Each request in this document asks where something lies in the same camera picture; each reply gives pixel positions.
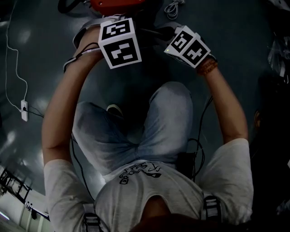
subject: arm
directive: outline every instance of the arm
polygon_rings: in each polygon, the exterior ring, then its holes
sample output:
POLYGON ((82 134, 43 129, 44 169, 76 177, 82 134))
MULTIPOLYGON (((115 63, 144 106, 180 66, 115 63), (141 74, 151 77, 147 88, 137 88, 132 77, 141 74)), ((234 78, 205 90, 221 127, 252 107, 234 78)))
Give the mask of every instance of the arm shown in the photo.
MULTIPOLYGON (((98 41, 99 28, 90 28, 81 40, 74 56, 91 42, 98 41)), ((87 53, 70 64, 45 112, 42 125, 44 165, 51 160, 71 162, 69 144, 73 119, 84 81, 93 66, 103 58, 101 51, 87 53)))
POLYGON ((248 139, 244 111, 219 69, 216 67, 204 76, 213 96, 224 144, 237 138, 248 139))

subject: shoe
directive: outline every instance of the shoe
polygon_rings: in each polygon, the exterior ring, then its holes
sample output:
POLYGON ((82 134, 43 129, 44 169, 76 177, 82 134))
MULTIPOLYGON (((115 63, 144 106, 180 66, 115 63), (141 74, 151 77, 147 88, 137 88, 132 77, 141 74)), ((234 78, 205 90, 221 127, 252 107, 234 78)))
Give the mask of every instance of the shoe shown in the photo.
POLYGON ((116 115, 116 116, 119 116, 121 118, 123 118, 123 113, 122 113, 122 110, 115 104, 111 104, 107 107, 107 112, 113 114, 113 115, 116 115))

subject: jeans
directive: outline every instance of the jeans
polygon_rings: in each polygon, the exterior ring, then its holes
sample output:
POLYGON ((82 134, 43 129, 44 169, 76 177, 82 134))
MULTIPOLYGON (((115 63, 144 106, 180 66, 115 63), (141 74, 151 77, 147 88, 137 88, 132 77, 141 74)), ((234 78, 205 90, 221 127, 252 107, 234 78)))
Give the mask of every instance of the jeans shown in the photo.
POLYGON ((175 164, 185 152, 192 127, 189 90, 179 82, 162 85, 150 98, 139 144, 125 136, 124 119, 89 102, 77 105, 73 134, 88 161, 102 175, 136 160, 175 164))

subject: shoulder strap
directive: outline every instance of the shoulder strap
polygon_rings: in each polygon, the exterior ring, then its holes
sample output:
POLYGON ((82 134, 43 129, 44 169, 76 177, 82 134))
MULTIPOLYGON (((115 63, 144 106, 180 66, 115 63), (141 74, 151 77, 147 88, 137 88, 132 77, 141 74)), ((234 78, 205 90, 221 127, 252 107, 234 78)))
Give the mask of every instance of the shoulder strap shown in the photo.
POLYGON ((102 232, 100 218, 95 213, 94 204, 83 204, 85 214, 81 232, 102 232))
POLYGON ((217 197, 210 193, 203 193, 202 220, 222 222, 221 204, 217 197))

